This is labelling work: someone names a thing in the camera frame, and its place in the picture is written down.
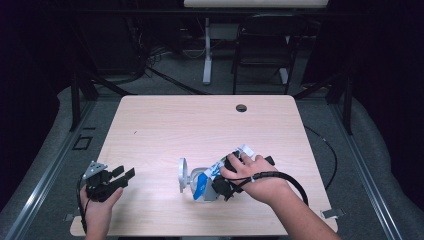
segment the forearm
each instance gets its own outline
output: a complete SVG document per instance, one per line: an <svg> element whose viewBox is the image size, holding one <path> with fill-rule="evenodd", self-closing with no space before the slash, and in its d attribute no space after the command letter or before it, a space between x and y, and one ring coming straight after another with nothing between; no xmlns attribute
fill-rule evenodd
<svg viewBox="0 0 424 240"><path fill-rule="evenodd" d="M296 194L286 187L269 204L293 239L340 239Z"/></svg>

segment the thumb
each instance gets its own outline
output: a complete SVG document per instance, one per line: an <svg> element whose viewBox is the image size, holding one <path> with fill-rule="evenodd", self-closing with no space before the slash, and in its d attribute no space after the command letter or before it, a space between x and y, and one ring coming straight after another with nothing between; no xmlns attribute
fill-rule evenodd
<svg viewBox="0 0 424 240"><path fill-rule="evenodd" d="M115 192L105 201L105 203L112 208L113 205L115 205L115 203L119 200L119 198L121 198L123 192L124 189L122 187L116 189Z"/></svg>

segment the hand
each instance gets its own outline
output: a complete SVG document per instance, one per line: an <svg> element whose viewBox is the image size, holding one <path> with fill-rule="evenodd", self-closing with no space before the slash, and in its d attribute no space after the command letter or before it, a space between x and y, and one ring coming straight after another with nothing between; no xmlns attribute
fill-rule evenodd
<svg viewBox="0 0 424 240"><path fill-rule="evenodd" d="M243 162L229 154L227 159L236 169L237 173L228 170L225 167L220 168L221 175L227 179L239 179L251 177L255 173L278 171L274 166L268 163L261 155L256 155L253 161L246 153L241 154ZM232 181L235 184L240 184L243 180ZM287 181L281 178L261 178L255 182L244 185L243 190L246 191L252 198L270 205L276 198L276 191L290 189Z"/></svg>
<svg viewBox="0 0 424 240"><path fill-rule="evenodd" d="M86 239L105 239L109 231L110 220L112 218L112 207L122 196L123 188L118 188L106 201L89 201L86 186L81 189L81 204L85 211L85 221L87 223Z"/></svg>

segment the black strap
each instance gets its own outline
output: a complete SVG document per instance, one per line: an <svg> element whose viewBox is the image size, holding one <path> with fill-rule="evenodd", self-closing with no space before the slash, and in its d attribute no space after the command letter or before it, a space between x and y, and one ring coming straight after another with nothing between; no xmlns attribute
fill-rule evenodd
<svg viewBox="0 0 424 240"><path fill-rule="evenodd" d="M225 196L224 200L225 201L228 201L228 199L230 197L232 197L235 192L241 190L241 188L244 185L246 185L247 183L253 182L254 180L257 180L257 179L260 179L260 178L266 178L266 177L278 177L278 178L282 178L282 179L285 179L285 180L289 181L299 191L300 195L302 196L303 202L306 205L309 206L308 196L306 195L306 192L303 189L302 185L300 185L300 183L298 181L296 181L296 179L294 179L292 176L290 176L288 174L285 174L285 173L282 173L282 172L261 172L261 173L256 173L252 177L246 178L239 185L236 185L236 187L233 188L233 190L229 194L227 194Z"/></svg>

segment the person's left hand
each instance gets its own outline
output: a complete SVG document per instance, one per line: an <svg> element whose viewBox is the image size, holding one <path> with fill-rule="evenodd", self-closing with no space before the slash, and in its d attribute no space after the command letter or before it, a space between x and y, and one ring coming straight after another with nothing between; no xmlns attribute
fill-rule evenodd
<svg viewBox="0 0 424 240"><path fill-rule="evenodd" d="M112 207L122 196L123 188L118 188L104 202L89 201L86 186L81 189L81 204L85 211L85 221L87 223L87 235L85 239L105 239L109 231L110 220L112 218Z"/></svg>

